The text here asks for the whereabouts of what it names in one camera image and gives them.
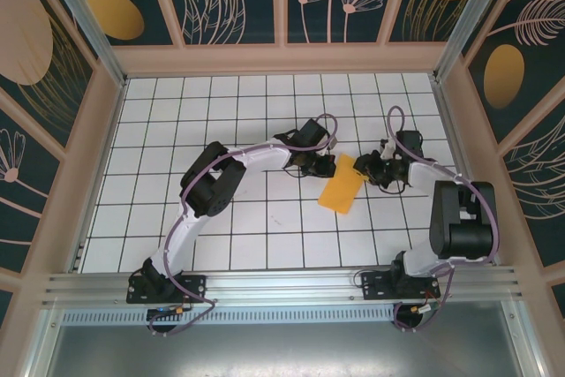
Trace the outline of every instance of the yellow cloth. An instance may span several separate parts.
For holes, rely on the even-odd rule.
[[[340,214],[350,212],[351,204],[355,199],[361,184],[367,178],[361,176],[353,169],[355,160],[342,154],[337,160],[335,175],[330,178],[326,188],[318,199],[318,204]]]

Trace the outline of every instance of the white grid floor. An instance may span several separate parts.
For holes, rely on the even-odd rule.
[[[422,132],[425,156],[453,166],[425,74],[131,80],[79,272],[141,266],[163,242],[180,179],[206,144],[260,143],[325,111],[339,122],[333,152],[358,157],[386,137],[383,115],[393,105],[408,115],[406,129]],[[423,193],[407,187],[392,196],[365,185],[351,211],[339,215],[317,203],[326,183],[283,171],[244,178],[229,207],[198,237],[185,270],[388,264],[426,239],[431,200]]]

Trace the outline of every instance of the gray floor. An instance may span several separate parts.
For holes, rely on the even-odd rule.
[[[451,304],[417,334],[389,322],[196,326],[170,339],[146,328],[63,328],[49,376],[521,375],[496,303]]]

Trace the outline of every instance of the ventilation grille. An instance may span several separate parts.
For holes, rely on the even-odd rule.
[[[155,325],[172,321],[184,324],[198,313],[183,313],[182,318],[168,317]],[[291,324],[306,322],[365,322],[391,321],[391,305],[352,305],[352,306],[302,306],[302,307],[257,307],[236,308],[217,307],[206,315],[201,324]],[[63,317],[63,326],[138,326],[147,325],[147,309],[128,310],[80,310],[68,311]]]

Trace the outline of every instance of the enclosure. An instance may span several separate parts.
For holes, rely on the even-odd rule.
[[[0,0],[0,374],[560,375],[563,11]],[[393,106],[426,157],[495,190],[494,264],[456,267],[434,324],[398,330],[399,299],[364,300],[356,283],[427,243],[433,199],[364,182],[339,214],[318,202],[328,180],[293,168],[243,178],[184,258],[215,310],[152,337],[154,305],[126,303],[128,277],[165,243],[207,145],[331,114],[329,153],[357,158],[390,136]],[[181,323],[205,309],[192,307]]]

